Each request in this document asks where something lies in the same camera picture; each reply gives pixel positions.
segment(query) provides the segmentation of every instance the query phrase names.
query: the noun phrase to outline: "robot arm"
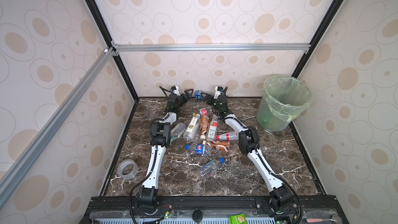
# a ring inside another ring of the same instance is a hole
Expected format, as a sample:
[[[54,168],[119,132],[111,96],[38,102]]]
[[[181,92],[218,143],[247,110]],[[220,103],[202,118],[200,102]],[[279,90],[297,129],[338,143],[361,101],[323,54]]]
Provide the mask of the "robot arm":
[[[293,195],[287,189],[285,183],[275,175],[271,166],[263,156],[260,150],[260,139],[256,128],[244,125],[228,108],[228,96],[226,96],[227,89],[228,87],[225,89],[216,87],[214,96],[208,93],[201,93],[200,99],[212,105],[214,113],[227,125],[232,127],[235,132],[239,133],[240,151],[244,155],[247,155],[254,163],[267,185],[274,211],[280,211],[293,201]]]
[[[192,97],[193,92],[193,89],[185,90],[181,95],[178,86],[172,87],[170,91],[160,88],[167,97],[167,105],[163,112],[165,116],[162,119],[153,119],[149,124],[151,157],[146,179],[136,196],[137,206],[147,213],[153,213],[158,208],[159,172],[166,148],[170,145],[171,126],[177,120],[178,109]]]

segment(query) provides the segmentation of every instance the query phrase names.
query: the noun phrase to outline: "white vent grille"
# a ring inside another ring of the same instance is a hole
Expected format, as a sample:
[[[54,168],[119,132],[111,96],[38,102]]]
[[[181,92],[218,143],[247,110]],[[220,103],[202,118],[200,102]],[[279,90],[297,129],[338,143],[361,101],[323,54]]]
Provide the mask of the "white vent grille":
[[[120,219],[96,219],[100,222],[100,224],[133,224],[131,219],[120,218]],[[144,222],[153,221],[156,219],[146,218],[139,219],[137,221],[138,224],[142,224]],[[246,217],[246,221],[248,224],[275,224],[274,218],[270,217]],[[161,221],[160,224],[196,224],[191,218],[178,218],[173,220],[167,219]],[[202,224],[229,224],[229,218],[203,218]]]

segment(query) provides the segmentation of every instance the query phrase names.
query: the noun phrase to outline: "spoon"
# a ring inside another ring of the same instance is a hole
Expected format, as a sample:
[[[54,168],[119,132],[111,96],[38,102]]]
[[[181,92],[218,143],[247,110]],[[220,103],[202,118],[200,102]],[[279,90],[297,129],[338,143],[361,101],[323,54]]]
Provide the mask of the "spoon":
[[[306,221],[308,223],[322,222],[322,221],[328,221],[328,220],[331,220],[331,221],[333,221],[333,222],[335,222],[337,224],[342,224],[343,223],[342,219],[338,215],[335,215],[335,214],[331,216],[331,219],[316,219],[316,218],[306,219]]]

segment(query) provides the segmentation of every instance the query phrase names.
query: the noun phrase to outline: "red wire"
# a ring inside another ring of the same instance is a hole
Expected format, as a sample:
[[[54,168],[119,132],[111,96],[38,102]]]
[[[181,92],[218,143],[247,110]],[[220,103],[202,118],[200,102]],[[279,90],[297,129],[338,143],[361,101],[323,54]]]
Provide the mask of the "red wire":
[[[166,205],[161,206],[161,208],[164,208],[164,207],[170,208],[171,210],[174,211],[173,206],[171,204],[166,204]]]
[[[292,206],[292,207],[294,207],[295,209],[296,209],[296,213],[295,213],[295,215],[297,215],[299,212],[297,211],[297,208],[295,207],[295,206],[293,206],[293,205],[291,205],[290,204],[290,206]]]

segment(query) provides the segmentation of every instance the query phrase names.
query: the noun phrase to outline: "black metal frame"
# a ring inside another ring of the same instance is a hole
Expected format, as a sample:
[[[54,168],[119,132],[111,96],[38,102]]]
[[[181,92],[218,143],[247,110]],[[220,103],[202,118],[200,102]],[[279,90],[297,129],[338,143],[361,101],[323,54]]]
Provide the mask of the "black metal frame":
[[[107,44],[108,47],[113,47],[112,44],[112,37],[106,27],[105,21],[102,18],[102,15],[98,9],[98,6],[95,2],[95,0],[85,0],[87,3],[88,8],[90,9],[92,16],[97,23],[97,26]],[[330,8],[326,12],[325,17],[323,18],[320,26],[318,27],[317,31],[315,32],[314,37],[311,39],[311,48],[308,52],[306,52],[302,57],[300,62],[298,63],[296,69],[294,70],[292,76],[293,77],[298,77],[300,72],[303,70],[303,68],[306,65],[306,62],[308,61],[309,57],[311,54],[314,52],[315,48],[317,47],[317,44],[320,42],[321,37],[324,35],[326,32],[327,27],[330,25],[332,19],[336,15],[336,12],[338,11],[339,7],[341,6],[343,0],[333,0]],[[118,69],[120,70],[122,77],[132,94],[132,97],[135,101],[133,110],[128,118],[126,128],[122,134],[122,138],[119,142],[119,145],[116,150],[115,157],[112,160],[111,167],[108,171],[107,174],[107,180],[105,185],[103,186],[101,190],[101,195],[104,195],[107,187],[109,185],[110,177],[112,176],[118,156],[121,152],[122,146],[124,144],[124,140],[127,135],[127,131],[129,129],[129,126],[132,122],[132,118],[134,116],[135,110],[137,109],[139,99],[141,97],[138,97],[137,92],[132,84],[132,81],[127,73],[127,70],[122,62],[122,59],[120,58],[119,54],[117,56],[114,56],[114,61],[116,62],[116,65]],[[313,176],[313,180],[315,182],[315,185],[318,189],[318,191],[322,194],[325,194],[325,190],[323,186],[321,185],[321,182],[318,178],[318,175],[310,161],[310,158],[308,157],[308,154],[306,153],[304,146],[301,142],[301,139],[296,131],[296,128],[294,125],[291,123],[290,127],[292,129],[293,135],[296,139],[296,142],[300,148],[300,151],[302,152],[304,159],[306,161],[307,167],[310,170],[310,173]],[[175,209],[181,209],[181,210],[188,210],[188,209],[197,209],[197,208],[207,208],[207,209],[256,209],[257,211],[262,211],[261,209],[257,208],[257,204],[262,204],[263,202],[269,202],[270,196],[265,196],[265,197],[160,197],[161,201],[169,203],[170,201],[175,202],[173,207]],[[334,196],[327,196],[327,195],[321,195],[321,196],[309,196],[309,197],[303,197],[300,196],[301,203],[304,207],[334,207],[337,211],[338,214],[342,217],[343,223],[347,223],[348,221],[337,201],[337,199]],[[94,197],[92,198],[92,201],[90,202],[86,213],[85,213],[85,218],[88,218],[88,215],[92,211],[111,211],[111,210],[128,210],[128,205],[129,205],[129,198],[128,197]]]
[[[102,34],[102,37],[105,40],[105,43],[108,47],[113,47],[112,45],[112,37],[111,34],[108,31],[108,28],[106,27],[105,21],[102,18],[101,12],[98,9],[98,6],[95,2],[95,0],[85,0],[87,3],[88,8],[90,9],[90,12]],[[124,66],[122,59],[120,58],[120,55],[116,52],[117,56],[114,56],[113,59],[117,65],[117,68],[119,69],[126,85],[127,88],[129,89],[133,99],[135,102],[139,100],[138,94],[135,91],[134,85],[132,84],[130,77],[127,73],[126,67]]]
[[[325,17],[323,18],[321,24],[319,25],[318,29],[316,30],[315,35],[311,39],[310,49],[308,50],[308,52],[304,53],[304,55],[301,57],[300,62],[297,64],[295,70],[293,71],[292,77],[297,78],[300,75],[301,71],[305,67],[305,64],[307,63],[311,54],[316,49],[318,43],[320,42],[322,36],[326,32],[326,29],[329,27],[331,21],[333,20],[334,16],[336,15],[337,11],[339,10],[343,1],[344,0],[333,0],[328,11],[326,12]]]
[[[88,205],[84,214],[83,220],[88,221],[88,217],[92,212],[103,212],[103,211],[128,211],[129,212],[129,197],[92,197],[91,202]],[[294,214],[295,209],[291,207],[288,211],[282,214],[275,215],[275,212],[271,210],[269,201],[270,196],[258,196],[258,197],[159,197],[159,204],[166,205],[171,204],[175,211],[192,211],[200,209],[206,210],[224,210],[224,211],[242,211],[242,212],[253,212],[257,214],[267,214],[269,216],[288,218],[289,214]],[[343,224],[348,224],[348,220],[341,208],[337,198],[333,195],[317,195],[317,196],[299,196],[301,206],[304,211],[308,211],[314,208],[330,210],[335,209],[337,214],[343,219]],[[154,215],[147,215],[145,212],[133,208],[134,216],[140,216],[143,218],[158,218],[164,215],[168,211],[166,208],[159,209],[159,212]]]
[[[317,174],[317,172],[316,172],[316,170],[315,170],[315,168],[314,168],[314,166],[313,166],[313,164],[311,162],[310,157],[308,156],[307,151],[304,148],[304,144],[302,143],[301,138],[299,136],[299,133],[297,132],[296,127],[293,124],[293,122],[290,122],[289,127],[291,128],[292,133],[293,133],[293,137],[296,140],[297,146],[300,149],[300,152],[301,152],[302,156],[304,157],[304,160],[305,160],[305,163],[307,165],[307,168],[308,168],[309,172],[312,175],[312,180],[314,181],[314,184],[315,184],[315,187],[316,187],[318,193],[320,193],[322,195],[326,195],[326,191],[323,188],[323,185],[322,185],[322,183],[321,183],[321,181],[320,181],[320,179],[318,177],[318,174]]]

